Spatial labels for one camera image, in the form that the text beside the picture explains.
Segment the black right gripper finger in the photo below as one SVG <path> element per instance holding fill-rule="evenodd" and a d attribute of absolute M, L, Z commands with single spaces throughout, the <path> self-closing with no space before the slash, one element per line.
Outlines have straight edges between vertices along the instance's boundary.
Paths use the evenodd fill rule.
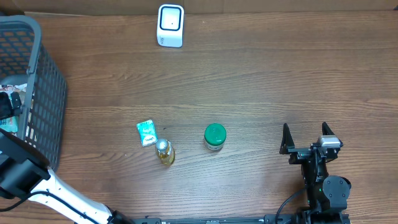
<path fill-rule="evenodd" d="M 279 154 L 291 154 L 294 149 L 295 149 L 295 144 L 292 139 L 289 126 L 287 123 L 284 123 Z"/>
<path fill-rule="evenodd" d="M 322 134 L 323 135 L 334 135 L 334 132 L 330 129 L 326 122 L 322 123 Z"/>

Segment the green lid jar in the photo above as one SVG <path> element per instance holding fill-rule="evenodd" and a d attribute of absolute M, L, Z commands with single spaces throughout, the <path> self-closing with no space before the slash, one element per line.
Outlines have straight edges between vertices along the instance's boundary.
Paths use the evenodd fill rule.
<path fill-rule="evenodd" d="M 222 124 L 213 123 L 206 127 L 204 132 L 205 146 L 212 151 L 219 151 L 226 141 L 226 130 Z"/>

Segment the yellow oil bottle silver cap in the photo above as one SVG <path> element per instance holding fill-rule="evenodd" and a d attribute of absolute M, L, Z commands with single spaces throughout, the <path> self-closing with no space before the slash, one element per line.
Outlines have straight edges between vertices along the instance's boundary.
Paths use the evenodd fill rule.
<path fill-rule="evenodd" d="M 175 151 L 170 141 L 158 139 L 155 144 L 155 153 L 163 165 L 171 166 L 174 163 Z"/>

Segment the small teal tissue pack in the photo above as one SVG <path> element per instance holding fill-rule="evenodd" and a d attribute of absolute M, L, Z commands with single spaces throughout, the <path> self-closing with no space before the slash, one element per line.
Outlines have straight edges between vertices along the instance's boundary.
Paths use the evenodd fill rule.
<path fill-rule="evenodd" d="M 137 123 L 136 128 L 140 135 L 141 144 L 143 147 L 153 145 L 157 142 L 158 137 L 153 120 L 149 119 L 147 121 Z"/>

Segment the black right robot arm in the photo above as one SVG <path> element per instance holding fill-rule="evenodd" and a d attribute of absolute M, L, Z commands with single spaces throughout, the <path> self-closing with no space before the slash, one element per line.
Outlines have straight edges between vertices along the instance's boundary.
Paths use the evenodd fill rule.
<path fill-rule="evenodd" d="M 338 158 L 343 142 L 334 134 L 326 122 L 322 123 L 322 135 L 309 147 L 297 148 L 288 124 L 283 125 L 279 153 L 289 155 L 289 164 L 301 166 L 303 189 L 292 194 L 278 208 L 275 223 L 281 221 L 283 208 L 299 195 L 307 194 L 308 207 L 292 214 L 287 223 L 349 223 L 347 209 L 351 182 L 341 176 L 330 175 L 326 165 Z"/>

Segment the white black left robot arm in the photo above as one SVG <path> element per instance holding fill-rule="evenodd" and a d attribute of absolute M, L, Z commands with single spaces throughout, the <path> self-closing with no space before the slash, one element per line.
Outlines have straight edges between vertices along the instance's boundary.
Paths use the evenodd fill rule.
<path fill-rule="evenodd" d="M 8 212 L 27 200 L 46 205 L 75 223 L 132 223 L 117 210 L 95 202 L 61 180 L 34 146 L 1 130 L 1 197 L 19 198 Z"/>

